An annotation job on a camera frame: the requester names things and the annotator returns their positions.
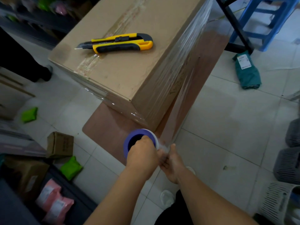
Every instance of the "pink package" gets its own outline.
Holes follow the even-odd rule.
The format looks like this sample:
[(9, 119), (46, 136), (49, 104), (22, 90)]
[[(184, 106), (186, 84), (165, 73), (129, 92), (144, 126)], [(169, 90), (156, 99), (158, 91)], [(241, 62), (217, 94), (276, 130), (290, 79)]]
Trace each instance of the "pink package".
[(66, 213), (73, 204), (74, 200), (70, 198), (60, 197), (59, 199), (56, 199), (43, 221), (50, 225), (63, 225)]
[(42, 192), (40, 193), (39, 197), (36, 199), (35, 203), (42, 208), (45, 212), (48, 212), (56, 199), (61, 198), (60, 190), (62, 187), (58, 185), (55, 181), (50, 179)]

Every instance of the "blue plastic stool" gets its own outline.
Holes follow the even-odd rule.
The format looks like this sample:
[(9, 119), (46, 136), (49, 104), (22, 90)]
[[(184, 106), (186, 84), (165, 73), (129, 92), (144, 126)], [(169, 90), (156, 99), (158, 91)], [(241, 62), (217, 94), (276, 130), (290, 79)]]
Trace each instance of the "blue plastic stool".
[[(249, 4), (247, 5), (245, 11), (242, 13), (238, 21), (242, 26), (242, 28), (244, 28), (246, 23), (252, 16), (253, 12), (274, 14), (273, 20), (268, 25), (268, 27), (272, 29), (269, 34), (263, 35), (263, 34), (248, 32), (248, 31), (245, 32), (249, 37), (262, 39), (262, 46), (259, 50), (266, 51), (268, 49), (268, 46), (274, 39), (275, 35), (279, 32), (279, 30), (281, 29), (281, 27), (283, 26), (283, 24), (285, 23), (289, 15), (292, 13), (294, 8), (298, 4), (299, 0), (271, 0), (271, 1), (282, 1), (283, 3), (281, 4), (278, 10), (257, 9), (257, 6), (262, 1), (265, 0), (250, 0)], [(237, 37), (238, 35), (234, 31), (230, 37), (229, 42), (233, 43)]]

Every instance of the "dark shelf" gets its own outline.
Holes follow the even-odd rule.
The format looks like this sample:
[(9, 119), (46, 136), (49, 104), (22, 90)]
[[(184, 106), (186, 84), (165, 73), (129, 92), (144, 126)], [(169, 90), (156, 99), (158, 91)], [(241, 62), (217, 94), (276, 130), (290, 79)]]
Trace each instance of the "dark shelf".
[(43, 25), (48, 29), (58, 30), (64, 33), (69, 33), (77, 24), (77, 21), (69, 15), (56, 15), (52, 12), (35, 9), (32, 13), (28, 11), (16, 12), (10, 6), (0, 3), (0, 12), (16, 15), (17, 17), (29, 22)]
[(12, 22), (6, 18), (0, 17), (0, 26), (8, 32), (26, 37), (28, 40), (47, 49), (53, 49), (59, 42), (56, 38), (47, 34), (42, 29), (36, 30), (22, 22)]

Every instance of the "black pants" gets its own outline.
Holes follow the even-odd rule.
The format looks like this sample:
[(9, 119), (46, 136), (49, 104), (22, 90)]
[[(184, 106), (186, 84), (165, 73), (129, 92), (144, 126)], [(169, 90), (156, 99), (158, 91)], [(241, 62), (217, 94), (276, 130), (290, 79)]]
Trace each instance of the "black pants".
[(51, 77), (50, 71), (38, 64), (19, 43), (0, 27), (0, 66), (32, 82)]
[(176, 193), (175, 203), (164, 210), (155, 222), (155, 225), (166, 224), (193, 225), (192, 218), (180, 190)]

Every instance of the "white plastic basket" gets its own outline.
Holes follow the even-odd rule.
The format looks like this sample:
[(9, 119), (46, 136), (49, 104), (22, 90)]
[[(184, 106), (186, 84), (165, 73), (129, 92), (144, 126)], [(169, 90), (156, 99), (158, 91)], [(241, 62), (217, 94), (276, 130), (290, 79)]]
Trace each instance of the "white plastic basket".
[(291, 192), (300, 185), (280, 181), (268, 183), (261, 194), (259, 213), (275, 225), (284, 225)]

